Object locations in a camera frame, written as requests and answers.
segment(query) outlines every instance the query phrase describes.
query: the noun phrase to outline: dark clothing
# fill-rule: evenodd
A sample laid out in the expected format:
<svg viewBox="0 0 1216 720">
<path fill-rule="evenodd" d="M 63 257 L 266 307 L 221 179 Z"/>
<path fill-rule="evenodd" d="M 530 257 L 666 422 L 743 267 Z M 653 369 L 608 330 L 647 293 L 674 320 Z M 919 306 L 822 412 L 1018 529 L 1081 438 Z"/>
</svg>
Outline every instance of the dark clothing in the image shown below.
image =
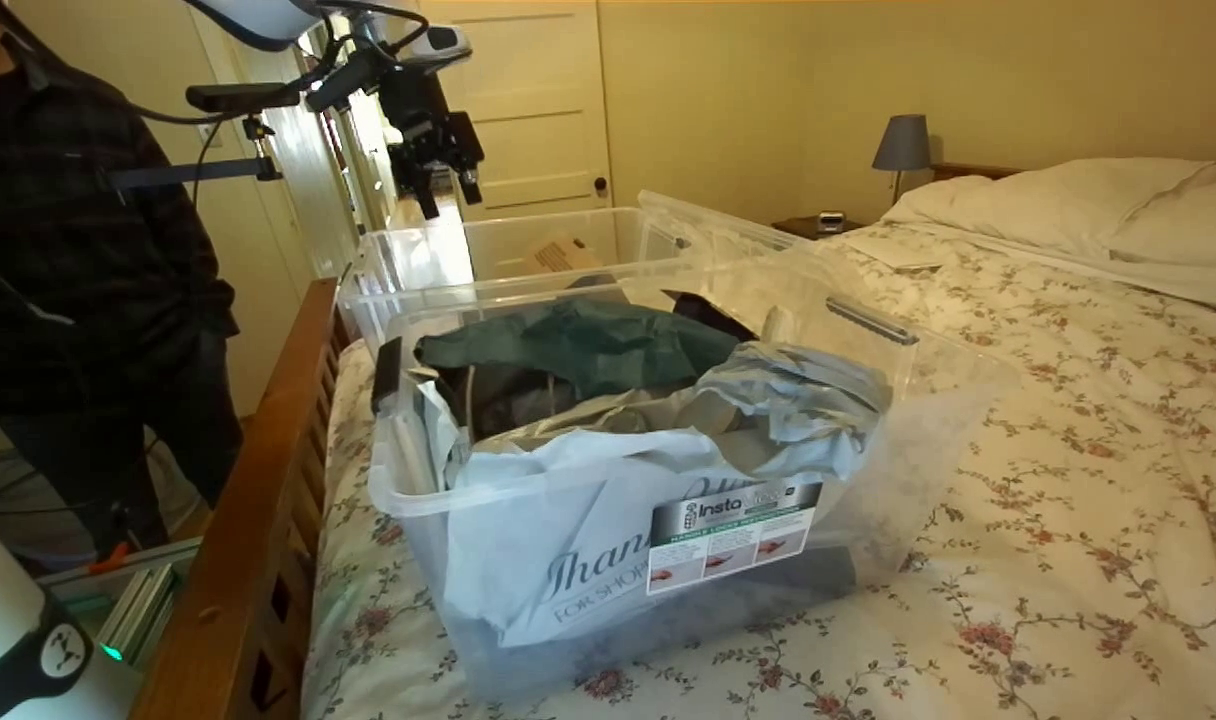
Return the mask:
<svg viewBox="0 0 1216 720">
<path fill-rule="evenodd" d="M 231 287 L 181 186 L 112 192 L 169 158 L 129 101 L 72 68 L 0 75 L 0 428 L 98 549 L 169 540 L 144 426 L 217 502 L 239 426 Z"/>
</svg>

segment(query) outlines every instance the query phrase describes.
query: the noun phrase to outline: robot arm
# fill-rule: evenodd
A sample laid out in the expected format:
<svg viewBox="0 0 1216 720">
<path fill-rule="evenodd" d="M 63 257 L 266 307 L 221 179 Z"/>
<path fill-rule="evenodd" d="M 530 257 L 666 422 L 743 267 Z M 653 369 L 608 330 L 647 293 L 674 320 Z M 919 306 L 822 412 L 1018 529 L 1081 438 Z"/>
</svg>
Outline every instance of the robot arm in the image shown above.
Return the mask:
<svg viewBox="0 0 1216 720">
<path fill-rule="evenodd" d="M 457 176 L 459 198 L 482 204 L 478 166 L 485 147 L 465 111 L 448 111 L 435 72 L 473 56 L 459 32 L 432 30 L 423 18 L 410 14 L 403 0 L 187 0 L 213 18 L 226 32 L 249 47 L 282 53 L 293 47 L 308 30 L 328 21 L 328 14 L 348 14 L 357 47 L 339 68 L 334 68 L 335 47 L 328 47 L 328 68 L 308 72 L 304 81 L 269 89 L 194 89 L 187 101 L 209 111 L 249 111 L 249 104 L 304 104 L 314 111 L 343 107 L 354 93 L 382 93 L 382 111 L 403 138 L 393 147 L 393 176 L 401 198 L 414 198 L 420 214 L 435 215 L 435 198 L 443 192 L 443 168 Z M 414 21 L 414 32 L 398 46 L 385 46 L 373 32 L 373 18 Z"/>
</svg>

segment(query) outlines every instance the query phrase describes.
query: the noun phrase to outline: white pillow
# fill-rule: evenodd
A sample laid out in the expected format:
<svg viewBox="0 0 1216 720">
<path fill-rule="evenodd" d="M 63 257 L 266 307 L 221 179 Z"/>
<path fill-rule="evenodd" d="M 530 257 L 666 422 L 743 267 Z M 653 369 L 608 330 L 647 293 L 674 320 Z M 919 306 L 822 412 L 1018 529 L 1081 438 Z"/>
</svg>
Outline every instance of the white pillow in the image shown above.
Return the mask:
<svg viewBox="0 0 1216 720">
<path fill-rule="evenodd" d="M 1216 267 L 1216 176 L 1153 202 L 1113 236 L 1113 257 Z"/>
<path fill-rule="evenodd" d="M 1109 240 L 1207 161 L 1092 158 L 1005 179 L 960 176 L 910 192 L 890 220 L 937 220 L 1058 257 L 1109 257 Z"/>
</svg>

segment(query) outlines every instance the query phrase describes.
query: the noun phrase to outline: lampshade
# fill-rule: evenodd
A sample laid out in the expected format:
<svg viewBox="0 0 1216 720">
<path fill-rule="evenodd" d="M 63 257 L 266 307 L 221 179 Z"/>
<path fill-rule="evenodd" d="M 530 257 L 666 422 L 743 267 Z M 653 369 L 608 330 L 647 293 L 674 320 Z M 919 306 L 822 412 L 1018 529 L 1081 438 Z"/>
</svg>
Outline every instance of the lampshade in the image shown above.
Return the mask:
<svg viewBox="0 0 1216 720">
<path fill-rule="evenodd" d="M 929 120 L 924 116 L 890 116 L 877 168 L 914 174 L 929 168 Z"/>
</svg>

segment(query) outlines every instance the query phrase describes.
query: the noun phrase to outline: wooden bed rail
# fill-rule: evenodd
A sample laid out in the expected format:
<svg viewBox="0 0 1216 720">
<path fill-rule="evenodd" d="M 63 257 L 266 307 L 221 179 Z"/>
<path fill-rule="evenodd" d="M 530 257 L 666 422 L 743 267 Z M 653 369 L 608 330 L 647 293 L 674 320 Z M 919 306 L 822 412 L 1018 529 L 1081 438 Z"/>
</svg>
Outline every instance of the wooden bed rail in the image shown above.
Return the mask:
<svg viewBox="0 0 1216 720">
<path fill-rule="evenodd" d="M 335 351 L 334 286 L 302 306 L 133 717 L 302 717 Z"/>
</svg>

